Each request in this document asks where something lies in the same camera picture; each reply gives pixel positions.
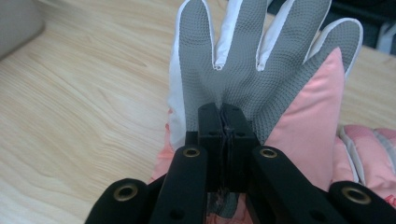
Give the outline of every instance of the black object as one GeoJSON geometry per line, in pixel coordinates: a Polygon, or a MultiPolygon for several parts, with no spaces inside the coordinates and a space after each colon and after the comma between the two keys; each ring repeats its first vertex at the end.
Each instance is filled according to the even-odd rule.
{"type": "Polygon", "coordinates": [[[396,210],[359,184],[317,189],[282,151],[261,146],[238,107],[208,104],[198,114],[199,131],[187,133],[167,175],[115,182],[86,223],[202,224],[207,193],[222,191],[245,192],[254,223],[395,223],[396,210]]]}

